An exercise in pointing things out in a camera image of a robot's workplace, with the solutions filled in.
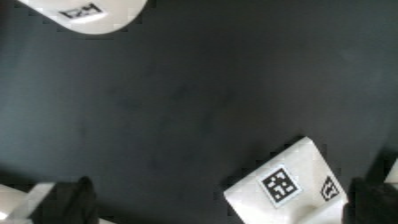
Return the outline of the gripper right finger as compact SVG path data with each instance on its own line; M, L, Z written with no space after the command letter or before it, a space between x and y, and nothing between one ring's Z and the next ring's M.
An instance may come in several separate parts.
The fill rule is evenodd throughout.
M398 189L390 184L351 180L342 224L398 224Z

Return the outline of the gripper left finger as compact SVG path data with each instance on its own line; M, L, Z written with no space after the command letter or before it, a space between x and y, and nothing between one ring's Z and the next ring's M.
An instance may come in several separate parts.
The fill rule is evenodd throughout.
M99 224L90 178L37 183L0 224Z

